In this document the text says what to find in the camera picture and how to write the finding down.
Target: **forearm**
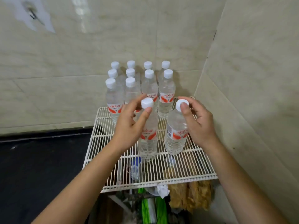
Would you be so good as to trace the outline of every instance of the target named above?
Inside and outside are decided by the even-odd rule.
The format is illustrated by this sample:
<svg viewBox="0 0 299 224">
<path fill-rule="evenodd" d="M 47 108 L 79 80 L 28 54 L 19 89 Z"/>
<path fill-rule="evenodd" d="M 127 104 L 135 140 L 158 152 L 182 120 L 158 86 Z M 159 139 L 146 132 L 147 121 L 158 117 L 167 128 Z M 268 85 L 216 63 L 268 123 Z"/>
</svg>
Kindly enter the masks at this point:
<svg viewBox="0 0 299 224">
<path fill-rule="evenodd" d="M 240 224 L 287 223 L 280 211 L 217 139 L 204 149 Z"/>
<path fill-rule="evenodd" d="M 121 156 L 110 142 L 33 221 L 34 224 L 83 223 Z"/>
</svg>

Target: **wire shelf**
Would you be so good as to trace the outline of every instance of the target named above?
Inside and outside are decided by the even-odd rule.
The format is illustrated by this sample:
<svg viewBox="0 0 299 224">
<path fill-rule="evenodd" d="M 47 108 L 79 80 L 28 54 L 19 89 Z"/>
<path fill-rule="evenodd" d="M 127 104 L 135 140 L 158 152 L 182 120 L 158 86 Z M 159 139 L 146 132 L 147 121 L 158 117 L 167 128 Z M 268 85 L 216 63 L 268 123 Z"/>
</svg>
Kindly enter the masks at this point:
<svg viewBox="0 0 299 224">
<path fill-rule="evenodd" d="M 209 158 L 200 147 L 193 143 L 190 135 L 188 135 L 184 150 L 181 153 L 177 155 L 168 154 L 164 146 L 165 129 L 166 119 L 159 118 L 156 158 L 151 161 L 141 161 L 138 143 L 136 143 L 115 164 L 101 193 L 152 187 L 159 184 L 217 179 Z M 99 108 L 83 168 L 108 144 L 113 133 L 114 125 L 108 108 Z M 134 164 L 138 163 L 140 163 L 139 170 L 136 171 Z"/>
</svg>

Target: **hand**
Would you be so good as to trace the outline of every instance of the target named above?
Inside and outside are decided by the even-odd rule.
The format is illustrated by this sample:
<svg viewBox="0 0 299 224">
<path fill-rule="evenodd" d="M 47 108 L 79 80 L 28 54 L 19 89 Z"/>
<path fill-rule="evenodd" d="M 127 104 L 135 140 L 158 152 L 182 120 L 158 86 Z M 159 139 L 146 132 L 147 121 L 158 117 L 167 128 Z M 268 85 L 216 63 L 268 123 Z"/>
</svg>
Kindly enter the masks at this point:
<svg viewBox="0 0 299 224">
<path fill-rule="evenodd" d="M 190 97 L 178 97 L 189 102 L 190 107 L 186 103 L 181 103 L 182 114 L 185 117 L 189 134 L 195 144 L 206 149 L 211 143 L 218 141 L 215 132 L 213 115 L 203 104 Z"/>
<path fill-rule="evenodd" d="M 137 122 L 133 120 L 134 111 L 141 109 L 141 100 L 146 97 L 147 94 L 142 94 L 122 107 L 112 138 L 112 141 L 121 148 L 122 152 L 125 152 L 138 141 L 152 112 L 152 108 L 148 107 L 144 109 Z"/>
</svg>

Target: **tiled wall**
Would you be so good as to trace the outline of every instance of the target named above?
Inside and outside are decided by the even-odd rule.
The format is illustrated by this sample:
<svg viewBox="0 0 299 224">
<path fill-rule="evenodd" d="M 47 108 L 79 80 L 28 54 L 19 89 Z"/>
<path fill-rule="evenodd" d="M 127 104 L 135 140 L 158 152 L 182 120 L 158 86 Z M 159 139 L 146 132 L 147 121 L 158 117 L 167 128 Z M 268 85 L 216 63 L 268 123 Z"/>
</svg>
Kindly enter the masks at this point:
<svg viewBox="0 0 299 224">
<path fill-rule="evenodd" d="M 299 223 L 298 0 L 227 0 L 195 96 L 231 154 Z"/>
<path fill-rule="evenodd" d="M 226 0 L 43 0 L 56 31 L 0 5 L 0 134 L 93 125 L 111 61 L 170 60 L 193 95 Z"/>
</svg>

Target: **dark floor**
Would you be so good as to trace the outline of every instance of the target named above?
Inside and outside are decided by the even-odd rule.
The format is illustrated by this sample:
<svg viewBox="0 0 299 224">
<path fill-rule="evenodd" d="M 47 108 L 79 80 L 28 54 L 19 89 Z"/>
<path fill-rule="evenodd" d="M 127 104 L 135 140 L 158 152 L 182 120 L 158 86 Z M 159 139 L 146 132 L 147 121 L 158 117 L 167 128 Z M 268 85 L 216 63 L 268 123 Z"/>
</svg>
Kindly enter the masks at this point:
<svg viewBox="0 0 299 224">
<path fill-rule="evenodd" d="M 90 133 L 0 142 L 1 223 L 27 224 L 80 172 Z"/>
</svg>

